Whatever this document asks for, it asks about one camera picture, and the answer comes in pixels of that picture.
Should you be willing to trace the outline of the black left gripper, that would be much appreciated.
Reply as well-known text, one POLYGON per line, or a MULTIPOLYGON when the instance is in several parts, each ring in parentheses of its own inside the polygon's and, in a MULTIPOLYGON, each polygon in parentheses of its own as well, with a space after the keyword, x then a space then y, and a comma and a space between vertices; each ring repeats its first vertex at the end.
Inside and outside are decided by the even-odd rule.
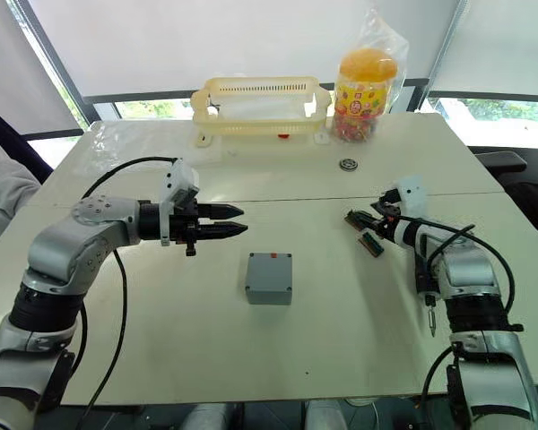
POLYGON ((191 201, 185 208, 175 208, 169 216, 169 238, 176 245, 186 247, 186 256, 196 256, 196 241, 221 240, 238 236, 248 230, 248 226, 233 221, 214 222, 199 226, 202 219, 226 220, 244 214, 236 206, 225 203, 197 203, 191 201))

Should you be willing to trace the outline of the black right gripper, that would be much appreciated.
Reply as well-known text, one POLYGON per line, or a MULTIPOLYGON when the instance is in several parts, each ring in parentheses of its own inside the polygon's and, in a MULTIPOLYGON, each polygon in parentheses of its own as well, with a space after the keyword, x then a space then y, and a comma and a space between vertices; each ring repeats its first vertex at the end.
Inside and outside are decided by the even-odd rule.
MULTIPOLYGON (((396 228, 401 217, 400 202, 401 196, 398 190, 391 189, 381 195, 376 202, 370 204, 371 208, 379 215, 378 219, 366 211, 349 211, 344 220, 357 230, 374 230, 382 239, 394 243, 396 228)), ((359 242, 374 258, 378 258, 385 251, 384 247, 368 231, 360 233, 359 242)))

